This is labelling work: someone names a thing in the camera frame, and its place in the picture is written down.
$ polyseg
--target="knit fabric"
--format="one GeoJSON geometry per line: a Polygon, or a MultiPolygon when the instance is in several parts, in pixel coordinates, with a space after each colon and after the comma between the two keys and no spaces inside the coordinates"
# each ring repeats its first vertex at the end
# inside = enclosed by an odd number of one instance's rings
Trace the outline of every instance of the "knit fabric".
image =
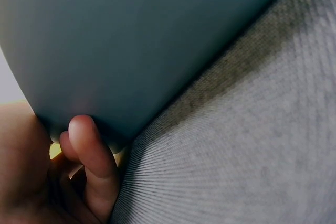
{"type": "Polygon", "coordinates": [[[336,223],[336,0],[275,0],[135,140],[111,223],[336,223]]]}

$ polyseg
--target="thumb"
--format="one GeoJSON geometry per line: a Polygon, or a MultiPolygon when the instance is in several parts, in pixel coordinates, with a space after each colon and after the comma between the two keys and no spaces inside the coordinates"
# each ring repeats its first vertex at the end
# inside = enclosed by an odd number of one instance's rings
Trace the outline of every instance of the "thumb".
{"type": "Polygon", "coordinates": [[[51,140],[26,102],[0,105],[0,203],[42,189],[51,140]]]}

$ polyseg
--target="skin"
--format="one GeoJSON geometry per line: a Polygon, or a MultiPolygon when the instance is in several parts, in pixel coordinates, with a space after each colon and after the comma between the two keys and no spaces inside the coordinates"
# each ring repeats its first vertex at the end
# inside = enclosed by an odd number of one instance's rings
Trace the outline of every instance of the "skin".
{"type": "Polygon", "coordinates": [[[91,117],[71,120],[53,160],[50,145],[27,103],[0,105],[0,223],[108,223],[120,181],[91,117]]]}

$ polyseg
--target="white background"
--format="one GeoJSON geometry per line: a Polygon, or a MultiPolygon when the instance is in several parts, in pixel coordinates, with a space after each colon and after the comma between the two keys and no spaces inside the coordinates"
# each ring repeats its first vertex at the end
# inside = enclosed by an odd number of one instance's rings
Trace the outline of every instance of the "white background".
{"type": "Polygon", "coordinates": [[[0,49],[0,104],[25,99],[0,49]]]}

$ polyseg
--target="matte blue surface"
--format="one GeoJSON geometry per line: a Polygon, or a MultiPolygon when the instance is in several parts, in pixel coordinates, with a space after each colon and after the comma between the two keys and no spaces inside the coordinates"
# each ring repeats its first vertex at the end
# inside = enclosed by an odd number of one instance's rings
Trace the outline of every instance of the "matte blue surface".
{"type": "Polygon", "coordinates": [[[269,0],[0,0],[0,45],[52,136],[126,144],[269,0]]]}

